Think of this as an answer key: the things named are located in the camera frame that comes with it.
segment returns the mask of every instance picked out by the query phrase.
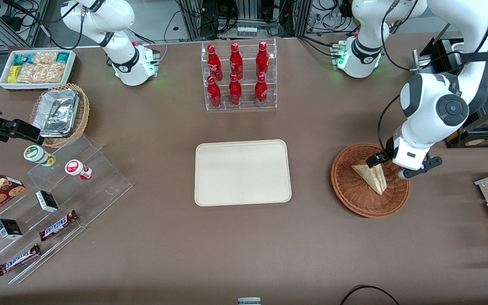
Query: blue snack package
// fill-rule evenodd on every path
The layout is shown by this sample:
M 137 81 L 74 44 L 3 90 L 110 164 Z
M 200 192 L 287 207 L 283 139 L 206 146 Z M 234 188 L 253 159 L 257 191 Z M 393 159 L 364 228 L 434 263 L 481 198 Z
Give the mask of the blue snack package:
M 25 63 L 33 64 L 33 57 L 35 57 L 35 54 L 18 54 L 14 61 L 14 66 L 21 66 Z
M 69 53 L 60 53 L 58 54 L 58 59 L 56 61 L 67 62 L 68 58 L 69 58 Z

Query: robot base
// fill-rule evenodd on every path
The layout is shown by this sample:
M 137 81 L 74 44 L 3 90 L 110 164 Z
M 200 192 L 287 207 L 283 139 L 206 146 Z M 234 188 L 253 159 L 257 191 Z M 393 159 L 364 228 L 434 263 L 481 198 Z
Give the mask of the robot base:
M 353 54 L 351 49 L 351 43 L 353 43 L 354 40 L 355 37 L 349 37 L 346 40 L 339 41 L 335 48 L 331 47 L 331 55 L 339 56 L 339 58 L 333 58 L 333 68 L 335 70 L 340 69 L 353 78 L 365 78 L 368 75 L 371 75 L 372 71 L 374 71 L 380 64 L 381 54 L 378 55 L 376 62 L 363 64 L 360 59 Z
M 122 73 L 112 66 L 116 76 L 128 86 L 138 86 L 152 77 L 157 77 L 159 69 L 159 52 L 154 53 L 153 50 L 140 45 L 135 48 L 139 51 L 139 60 L 129 72 Z

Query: aluminum foil container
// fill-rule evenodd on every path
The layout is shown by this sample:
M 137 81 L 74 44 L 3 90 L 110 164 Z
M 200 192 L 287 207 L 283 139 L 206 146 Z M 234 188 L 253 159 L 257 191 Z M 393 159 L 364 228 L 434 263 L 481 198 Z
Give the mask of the aluminum foil container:
M 33 126 L 42 137 L 68 137 L 73 133 L 80 94 L 73 89 L 47 91 L 41 96 Z

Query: yellow snack package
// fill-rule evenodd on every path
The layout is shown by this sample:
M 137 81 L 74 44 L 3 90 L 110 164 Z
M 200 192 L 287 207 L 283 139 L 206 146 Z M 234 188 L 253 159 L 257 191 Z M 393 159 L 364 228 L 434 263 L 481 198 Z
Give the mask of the yellow snack package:
M 16 78 L 20 74 L 20 70 L 22 66 L 11 66 L 8 70 L 7 82 L 8 83 L 16 83 Z

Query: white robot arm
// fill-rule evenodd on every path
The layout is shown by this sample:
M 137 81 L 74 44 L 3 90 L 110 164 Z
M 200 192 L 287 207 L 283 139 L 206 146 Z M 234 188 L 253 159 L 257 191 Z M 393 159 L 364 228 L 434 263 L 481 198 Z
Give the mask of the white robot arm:
M 372 73 L 380 60 L 383 40 L 389 36 L 389 26 L 383 21 L 403 20 L 420 16 L 427 8 L 427 0 L 354 0 L 351 12 L 360 23 L 357 37 L 341 40 L 335 46 L 337 68 L 355 78 Z
M 466 121 L 468 105 L 478 92 L 488 61 L 488 0 L 428 0 L 428 6 L 461 31 L 464 54 L 481 56 L 466 59 L 459 75 L 420 73 L 403 85 L 400 105 L 407 120 L 395 131 L 386 149 L 395 164 L 408 169 L 401 172 L 401 178 L 423 170 L 430 147 Z M 372 166 L 374 159 L 370 158 L 368 164 Z
M 159 54 L 149 48 L 134 45 L 124 30 L 134 23 L 133 8 L 124 0 L 79 0 L 65 2 L 61 7 L 63 16 L 76 3 L 64 18 L 69 29 L 81 33 L 105 50 L 112 61 L 116 76 L 128 86 L 141 85 L 151 77 L 157 76 Z

